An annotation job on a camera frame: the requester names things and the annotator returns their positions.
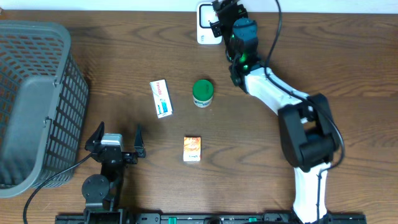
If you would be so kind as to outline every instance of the green lid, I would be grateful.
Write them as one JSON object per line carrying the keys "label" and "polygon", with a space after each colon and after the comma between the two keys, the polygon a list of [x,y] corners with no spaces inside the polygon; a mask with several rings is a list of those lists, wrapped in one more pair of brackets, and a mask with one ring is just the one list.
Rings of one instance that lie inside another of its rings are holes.
{"label": "green lid", "polygon": [[193,97],[200,101],[208,101],[213,96],[214,88],[211,82],[199,80],[193,85]]}

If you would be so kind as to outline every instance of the small box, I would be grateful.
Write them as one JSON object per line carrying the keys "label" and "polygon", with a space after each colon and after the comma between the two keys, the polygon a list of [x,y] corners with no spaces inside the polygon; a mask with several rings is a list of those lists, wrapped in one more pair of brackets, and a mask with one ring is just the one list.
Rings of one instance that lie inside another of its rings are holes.
{"label": "small box", "polygon": [[154,94],[157,118],[163,118],[173,113],[172,104],[167,91],[166,81],[159,80],[150,83],[152,93]]}
{"label": "small box", "polygon": [[197,162],[200,161],[200,137],[191,138],[184,137],[184,162]]}

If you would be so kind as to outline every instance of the wire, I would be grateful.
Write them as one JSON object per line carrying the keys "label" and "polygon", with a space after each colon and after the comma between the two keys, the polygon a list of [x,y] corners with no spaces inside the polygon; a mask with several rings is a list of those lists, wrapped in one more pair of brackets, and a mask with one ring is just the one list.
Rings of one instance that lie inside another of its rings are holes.
{"label": "wire", "polygon": [[277,4],[277,6],[278,6],[279,25],[278,25],[278,29],[276,30],[276,35],[275,35],[274,42],[272,43],[271,49],[269,49],[269,53],[268,53],[268,56],[267,56],[267,59],[266,59],[265,68],[269,67],[269,61],[271,59],[271,55],[272,55],[272,53],[274,51],[276,43],[278,42],[280,31],[282,30],[282,10],[280,9],[279,1],[275,0],[275,2]]}
{"label": "wire", "polygon": [[65,172],[68,172],[78,166],[80,166],[80,164],[86,162],[86,160],[88,160],[91,156],[93,155],[93,153],[91,152],[90,154],[88,154],[86,157],[84,157],[84,159],[82,159],[81,161],[79,161],[78,163],[76,163],[75,165],[64,169],[63,171],[54,174],[53,176],[49,177],[47,180],[45,180],[42,184],[40,184],[35,191],[33,191],[32,195],[29,197],[29,199],[26,201],[25,207],[24,207],[24,214],[23,214],[23,219],[24,219],[24,223],[28,224],[27,222],[27,208],[29,207],[30,202],[32,201],[32,199],[35,197],[35,195],[37,194],[37,192],[39,192],[40,189],[42,189],[46,184],[48,184],[52,179],[54,179],[56,176],[63,174]]}
{"label": "wire", "polygon": [[276,87],[278,87],[278,88],[280,88],[282,91],[286,92],[289,96],[292,96],[292,97],[294,97],[294,98],[296,98],[296,99],[299,99],[299,100],[301,100],[303,103],[306,103],[308,106],[311,106],[311,107],[312,107],[313,109],[315,109],[316,111],[319,111],[319,113],[322,114],[322,115],[326,118],[326,120],[330,123],[330,125],[332,126],[332,128],[335,130],[336,135],[338,136],[338,139],[339,139],[339,141],[340,141],[341,155],[340,155],[339,160],[338,160],[335,164],[333,164],[332,166],[330,166],[329,168],[320,170],[320,171],[319,171],[319,174],[318,174],[318,193],[317,193],[317,223],[318,223],[318,222],[319,222],[319,219],[320,219],[320,217],[319,217],[319,216],[320,216],[320,212],[319,212],[319,203],[320,203],[320,189],[321,189],[322,173],[323,173],[324,171],[332,170],[332,169],[338,167],[338,166],[343,162],[343,159],[344,159],[344,157],[345,157],[345,144],[344,144],[343,136],[342,136],[341,133],[340,133],[340,130],[337,128],[337,125],[333,122],[332,118],[328,115],[328,113],[326,113],[325,110],[323,110],[322,108],[320,108],[318,105],[316,105],[316,104],[313,103],[312,101],[310,101],[310,100],[308,100],[308,99],[305,99],[305,98],[302,98],[301,96],[298,96],[298,95],[294,94],[293,91],[288,91],[288,90],[286,90],[284,87],[280,86],[277,82],[275,82],[275,81],[271,78],[270,74],[267,73],[267,67],[269,67],[269,62],[270,62],[270,60],[271,60],[272,52],[274,51],[275,45],[276,45],[276,43],[277,43],[277,41],[278,41],[278,38],[279,38],[279,35],[280,35],[280,31],[281,31],[281,29],[282,29],[282,10],[280,9],[279,1],[278,1],[278,0],[275,0],[275,2],[276,2],[276,4],[277,4],[278,12],[279,12],[279,25],[278,25],[278,29],[277,29],[277,32],[276,32],[276,35],[275,35],[274,43],[272,44],[272,47],[271,47],[271,49],[270,49],[270,51],[269,51],[269,53],[268,53],[268,56],[267,56],[267,59],[266,59],[266,62],[265,62],[265,66],[264,66],[264,71],[265,71],[265,74],[266,74],[266,78],[268,78],[269,81],[270,81],[272,84],[274,84]]}
{"label": "wire", "polygon": [[233,73],[234,75],[235,75],[235,70],[236,70],[236,68],[235,68],[235,66],[236,66],[236,61],[237,61],[237,59],[239,59],[240,57],[241,57],[240,54],[236,54],[234,60],[232,61],[232,73]]}

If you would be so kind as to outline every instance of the orange box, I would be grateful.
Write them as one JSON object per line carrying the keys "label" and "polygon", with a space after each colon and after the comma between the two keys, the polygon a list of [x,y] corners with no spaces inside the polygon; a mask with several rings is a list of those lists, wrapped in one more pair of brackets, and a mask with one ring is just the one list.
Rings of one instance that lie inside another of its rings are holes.
{"label": "orange box", "polygon": [[184,162],[200,161],[200,137],[184,137]]}

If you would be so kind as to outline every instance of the black clamp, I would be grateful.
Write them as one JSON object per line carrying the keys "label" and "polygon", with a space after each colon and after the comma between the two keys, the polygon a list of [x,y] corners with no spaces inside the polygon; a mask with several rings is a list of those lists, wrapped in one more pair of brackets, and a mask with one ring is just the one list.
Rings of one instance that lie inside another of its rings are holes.
{"label": "black clamp", "polygon": [[93,153],[92,158],[102,164],[101,174],[88,177],[81,192],[86,198],[86,214],[114,212],[119,205],[126,165],[137,164],[137,158],[145,158],[146,150],[142,142],[141,127],[137,127],[134,141],[135,152],[122,152],[120,145],[102,144],[105,125],[103,122],[87,140],[85,149]]}

